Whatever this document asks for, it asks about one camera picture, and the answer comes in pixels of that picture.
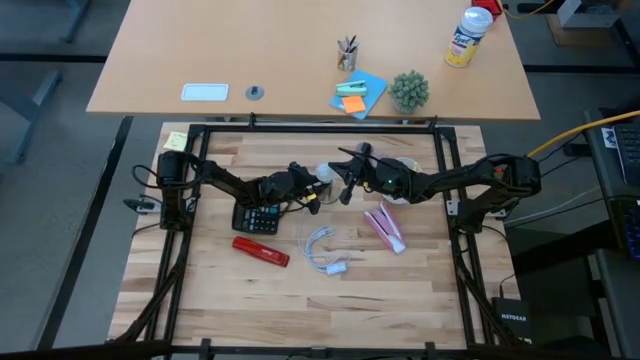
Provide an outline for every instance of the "small green plant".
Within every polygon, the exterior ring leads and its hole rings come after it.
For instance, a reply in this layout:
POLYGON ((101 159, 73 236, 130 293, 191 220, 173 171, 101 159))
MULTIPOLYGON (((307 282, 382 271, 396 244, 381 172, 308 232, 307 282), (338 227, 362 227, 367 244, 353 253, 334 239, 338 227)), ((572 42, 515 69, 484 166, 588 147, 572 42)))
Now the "small green plant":
POLYGON ((424 106, 429 98, 429 82, 424 75, 411 70, 408 74, 400 74, 393 79, 389 95, 393 106, 401 113, 411 114, 418 106, 424 106))

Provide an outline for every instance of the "white charging cable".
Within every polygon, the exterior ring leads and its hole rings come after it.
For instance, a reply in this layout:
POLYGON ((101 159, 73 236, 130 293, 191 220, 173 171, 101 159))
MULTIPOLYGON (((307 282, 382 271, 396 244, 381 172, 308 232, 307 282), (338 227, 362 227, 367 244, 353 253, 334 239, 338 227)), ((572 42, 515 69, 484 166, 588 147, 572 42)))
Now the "white charging cable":
POLYGON ((351 254, 342 253, 338 255, 331 255, 327 253, 322 253, 322 254, 314 255, 312 253, 313 244, 315 244, 319 240, 331 237, 336 234, 333 228, 330 228, 328 226, 323 226, 321 228, 316 229, 316 231, 314 231, 313 234, 309 236, 309 239, 307 239, 305 246, 304 247, 302 246, 302 228, 304 223, 304 215, 306 211, 307 209, 302 210, 302 215, 300 215, 301 217, 300 231, 298 232, 298 248, 300 249, 300 252, 302 253, 302 255, 304 255, 305 259, 307 259, 307 262, 309 263, 309 265, 311 265, 311 267, 318 272, 321 272, 327 275, 334 275, 334 274, 340 274, 347 271, 347 263, 349 262, 349 260, 351 260, 351 254), (323 263, 319 264, 315 261, 315 259, 323 259, 324 261, 323 263))

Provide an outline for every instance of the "wooden tabletop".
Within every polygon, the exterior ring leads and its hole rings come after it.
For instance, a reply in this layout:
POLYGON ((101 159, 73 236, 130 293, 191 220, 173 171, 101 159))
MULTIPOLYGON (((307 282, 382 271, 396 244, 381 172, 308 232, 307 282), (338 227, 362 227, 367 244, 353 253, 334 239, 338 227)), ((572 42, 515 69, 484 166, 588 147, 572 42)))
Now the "wooden tabletop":
MULTIPOLYGON (((187 132, 188 126, 165 123, 157 153, 165 151, 162 144, 171 131, 187 132)), ((485 155, 478 127, 456 130, 463 164, 485 155)), ((328 160, 345 161, 348 156, 337 147, 361 141, 388 156, 411 157, 425 172, 437 171, 430 135, 213 133, 208 159, 250 179, 282 170, 293 160, 310 169, 328 160)), ((304 218, 301 212, 287 214, 277 235, 268 236, 232 230, 234 200, 211 186, 201 191, 174 343, 198 345, 201 338, 211 338, 218 346, 422 348, 434 341, 438 348, 465 347, 442 196, 392 207, 407 243, 406 251, 394 255, 363 218, 363 211, 380 202, 379 194, 357 189, 348 206, 322 205, 317 215, 304 218), (351 253, 347 272, 327 276, 313 270, 298 249, 300 226, 304 240, 318 227, 332 226, 336 236, 322 240, 315 251, 351 253), (289 254, 288 267, 232 249, 237 235, 289 254)), ((469 188, 470 196, 481 191, 469 188)), ((141 216, 137 226, 158 220, 141 216)), ((485 224, 504 231, 496 220, 485 224)), ((124 332, 151 298, 164 237, 157 228, 134 237, 110 337, 124 332)), ((497 296, 499 282, 513 274, 509 248, 493 231, 479 234, 477 242, 487 295, 497 296)), ((505 292, 518 298, 514 279, 505 282, 505 292)), ((165 301, 159 334, 167 307, 165 301)), ((480 339, 477 308, 472 311, 480 339)))
POLYGON ((328 105, 349 76, 336 41, 357 34, 357 66, 387 81, 412 69, 427 105, 398 114, 388 95, 374 118, 538 120, 509 25, 501 16, 467 68, 444 55, 469 0, 133 0, 88 111, 341 117, 328 105), (229 84, 224 102, 184 102, 186 83, 229 84), (246 99, 248 87, 265 90, 246 99))

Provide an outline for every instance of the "table leg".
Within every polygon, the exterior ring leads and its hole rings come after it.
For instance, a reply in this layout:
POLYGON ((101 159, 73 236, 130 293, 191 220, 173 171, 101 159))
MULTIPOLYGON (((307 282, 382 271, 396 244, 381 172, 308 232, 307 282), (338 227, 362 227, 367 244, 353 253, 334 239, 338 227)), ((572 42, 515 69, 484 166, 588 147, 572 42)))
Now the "table leg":
POLYGON ((24 161, 25 151, 31 141, 36 123, 40 118, 40 110, 61 80, 62 75, 59 71, 50 72, 32 98, 21 93, 15 84, 11 84, 6 79, 2 80, 2 84, 0 84, 0 101, 29 122, 27 131, 20 142, 18 142, 9 160, 10 163, 18 164, 24 161))
POLYGON ((60 38, 63 42, 70 44, 76 37, 78 26, 84 19, 87 9, 89 8, 89 0, 66 0, 71 7, 71 23, 67 28, 67 33, 60 38))
POLYGON ((518 276, 521 276, 590 255, 597 249, 614 247, 614 243, 611 222, 605 220, 562 239, 513 256, 513 269, 518 276))

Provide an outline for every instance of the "calculator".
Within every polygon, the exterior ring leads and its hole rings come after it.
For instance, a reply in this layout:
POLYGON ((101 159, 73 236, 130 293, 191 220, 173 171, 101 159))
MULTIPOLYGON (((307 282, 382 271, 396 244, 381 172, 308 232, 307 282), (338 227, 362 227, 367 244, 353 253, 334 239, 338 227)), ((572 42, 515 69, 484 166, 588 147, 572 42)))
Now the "calculator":
POLYGON ((254 209, 245 209, 238 203, 233 206, 231 227, 234 230, 274 235, 278 232, 278 221, 280 221, 280 204, 254 209))

